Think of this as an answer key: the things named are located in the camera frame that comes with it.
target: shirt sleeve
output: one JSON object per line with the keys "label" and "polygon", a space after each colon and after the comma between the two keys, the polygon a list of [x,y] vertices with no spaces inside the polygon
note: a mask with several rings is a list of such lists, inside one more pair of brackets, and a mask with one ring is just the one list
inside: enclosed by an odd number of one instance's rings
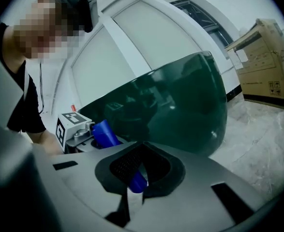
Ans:
{"label": "shirt sleeve", "polygon": [[24,102],[22,130],[29,133],[40,133],[46,130],[39,114],[39,103],[33,79],[29,78],[27,97]]}

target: red object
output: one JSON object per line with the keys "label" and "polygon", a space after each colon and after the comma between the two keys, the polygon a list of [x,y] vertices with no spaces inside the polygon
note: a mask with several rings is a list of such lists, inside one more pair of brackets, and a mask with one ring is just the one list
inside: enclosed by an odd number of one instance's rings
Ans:
{"label": "red object", "polygon": [[75,105],[72,105],[71,108],[72,108],[72,111],[73,111],[73,112],[76,112]]}

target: black t-shirt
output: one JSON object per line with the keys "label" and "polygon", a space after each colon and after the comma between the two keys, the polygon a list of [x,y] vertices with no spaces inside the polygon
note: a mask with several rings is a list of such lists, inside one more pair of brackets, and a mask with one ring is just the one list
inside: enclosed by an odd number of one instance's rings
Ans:
{"label": "black t-shirt", "polygon": [[[7,27],[8,26],[4,23],[0,24],[0,61],[19,87],[24,90],[26,61],[23,62],[18,72],[15,74],[6,66],[2,56],[3,35]],[[7,127],[17,132],[20,130],[29,133],[40,133],[45,131],[46,128],[39,114],[38,106],[36,87],[33,79],[29,77],[29,87],[26,99],[24,101],[24,97],[21,97],[8,121]]]}

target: brown box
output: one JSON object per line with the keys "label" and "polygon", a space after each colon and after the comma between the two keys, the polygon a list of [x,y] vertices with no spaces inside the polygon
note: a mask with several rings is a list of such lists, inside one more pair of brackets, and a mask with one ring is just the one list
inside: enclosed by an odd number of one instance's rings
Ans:
{"label": "brown box", "polygon": [[284,36],[276,21],[257,19],[226,49],[244,99],[284,108]]}

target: cable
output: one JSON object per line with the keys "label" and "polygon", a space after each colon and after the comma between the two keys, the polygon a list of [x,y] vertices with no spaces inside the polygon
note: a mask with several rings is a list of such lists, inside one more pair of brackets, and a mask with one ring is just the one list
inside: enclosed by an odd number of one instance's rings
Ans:
{"label": "cable", "polygon": [[42,80],[42,63],[40,62],[40,93],[41,93],[41,100],[42,100],[42,110],[39,112],[39,114],[42,113],[44,110],[44,98],[43,98],[43,80]]}

